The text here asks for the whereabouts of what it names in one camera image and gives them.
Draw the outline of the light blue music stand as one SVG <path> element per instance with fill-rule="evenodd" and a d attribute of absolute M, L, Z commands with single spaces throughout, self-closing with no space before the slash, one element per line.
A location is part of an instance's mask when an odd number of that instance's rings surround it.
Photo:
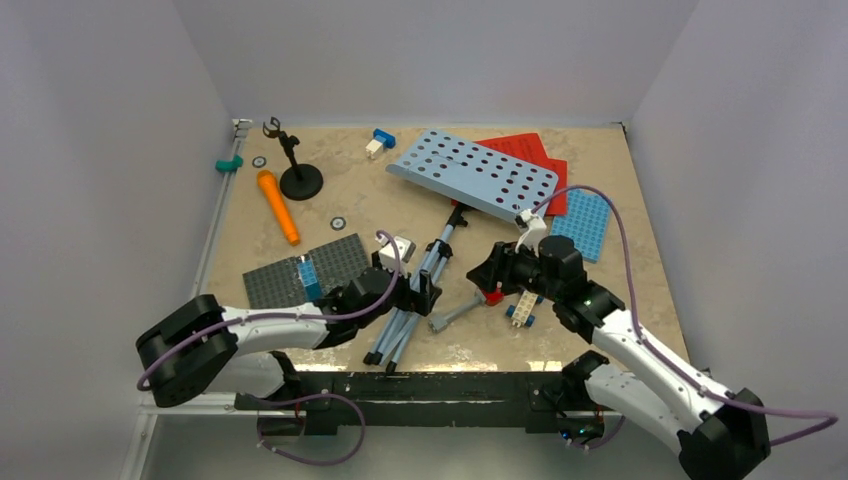
<path fill-rule="evenodd" d="M 442 235 L 436 240 L 437 247 L 441 247 L 441 245 L 448 242 L 451 234 L 464 221 L 462 217 L 464 212 L 475 210 L 447 196 L 450 190 L 439 179 L 438 164 L 441 160 L 445 159 L 453 160 L 479 155 L 509 156 L 446 131 L 427 130 L 409 149 L 400 155 L 398 160 L 386 167 L 388 173 L 451 200 L 454 210 L 449 217 L 448 225 L 443 229 Z M 565 161 L 549 157 L 547 161 L 539 166 L 546 167 L 559 174 L 560 180 L 558 181 L 558 187 L 566 184 L 568 168 Z"/>

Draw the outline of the orange toy microphone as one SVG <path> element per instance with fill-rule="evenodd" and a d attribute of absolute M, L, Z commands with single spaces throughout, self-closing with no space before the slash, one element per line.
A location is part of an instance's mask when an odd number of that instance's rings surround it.
<path fill-rule="evenodd" d="M 283 200 L 275 175 L 269 170 L 260 170 L 257 173 L 257 185 L 268 202 L 284 238 L 290 245 L 298 246 L 301 237 Z"/>

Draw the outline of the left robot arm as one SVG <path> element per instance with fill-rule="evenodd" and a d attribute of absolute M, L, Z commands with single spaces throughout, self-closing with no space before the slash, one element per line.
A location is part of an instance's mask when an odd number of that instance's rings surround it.
<path fill-rule="evenodd" d="M 322 350 L 353 340 L 391 310 L 427 315 L 442 290 L 432 275 L 366 268 L 348 284 L 300 306 L 239 309 L 202 294 L 143 333 L 135 348 L 137 382 L 157 406 L 182 405 L 209 391 L 234 359 L 289 348 Z"/>

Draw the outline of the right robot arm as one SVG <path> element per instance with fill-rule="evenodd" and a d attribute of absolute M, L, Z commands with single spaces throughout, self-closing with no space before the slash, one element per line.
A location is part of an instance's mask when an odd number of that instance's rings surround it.
<path fill-rule="evenodd" d="M 466 277 L 486 292 L 551 301 L 560 324 L 594 347 L 564 369 L 564 399 L 619 412 L 664 443 L 689 478 L 743 479 L 770 456 L 760 398 L 730 391 L 638 329 L 624 302 L 589 279 L 572 240 L 497 242 Z"/>

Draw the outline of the black microphone stand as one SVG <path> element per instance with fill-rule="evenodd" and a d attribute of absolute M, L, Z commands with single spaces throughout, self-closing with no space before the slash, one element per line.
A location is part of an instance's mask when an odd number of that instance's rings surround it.
<path fill-rule="evenodd" d="M 263 123 L 262 129 L 267 138 L 276 139 L 279 142 L 290 163 L 279 180 L 281 193 L 294 201 L 305 201 L 315 197 L 324 186 L 324 178 L 317 167 L 297 160 L 295 148 L 300 145 L 300 139 L 283 130 L 280 120 L 274 116 Z"/>

